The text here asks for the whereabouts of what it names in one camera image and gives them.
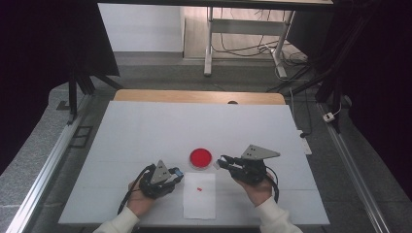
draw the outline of metal rail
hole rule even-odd
[[[24,231],[33,215],[35,208],[37,207],[37,204],[39,203],[40,198],[52,178],[54,170],[66,151],[78,125],[83,119],[90,100],[91,97],[86,95],[79,106],[78,117],[76,117],[72,124],[67,124],[64,127],[60,137],[54,145],[54,148],[51,150],[51,154],[46,160],[45,165],[37,176],[36,181],[28,191],[24,201],[21,203],[20,208],[12,220],[12,223],[9,225],[9,228],[6,231],[7,233],[20,233]]]
[[[321,104],[318,104],[318,109],[321,115],[325,115],[326,112],[322,108]],[[360,197],[362,203],[366,208],[366,212],[370,218],[370,221],[375,228],[375,231],[378,233],[390,233],[390,229],[385,222],[385,219],[382,215],[381,210],[378,207],[378,204],[375,201],[372,193],[369,191],[365,181],[363,180],[363,176],[351,154],[346,143],[341,134],[337,134],[334,130],[333,126],[329,123],[326,124],[327,130],[329,131],[330,137],[335,144],[339,155],[342,159],[343,164],[345,165],[346,171],[348,172],[349,177],[354,184],[355,189],[358,192],[358,196]]]

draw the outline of white wall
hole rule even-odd
[[[181,7],[98,6],[113,51],[183,51]]]

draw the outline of dark curtain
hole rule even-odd
[[[412,199],[411,1],[383,0],[345,63],[350,117]]]
[[[3,172],[76,70],[119,75],[97,4],[87,0],[0,2],[0,145]]]

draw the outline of human hand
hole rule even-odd
[[[269,176],[270,179],[273,180],[273,177],[269,173],[267,173],[267,176]],[[272,196],[272,184],[270,184],[267,179],[263,179],[261,183],[258,183],[254,186],[248,185],[236,179],[234,180],[239,183],[243,187],[243,189],[245,189],[249,199],[255,205],[255,207],[259,206]]]
[[[155,201],[143,194],[142,190],[139,189],[139,182],[133,187],[133,191],[127,201],[127,208],[137,217],[147,213]],[[134,181],[129,184],[129,190],[133,186],[133,183]]]

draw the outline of wooden board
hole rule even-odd
[[[116,93],[115,101],[210,103],[227,104],[236,101],[248,105],[285,105],[279,93],[219,92],[187,90],[122,89]]]

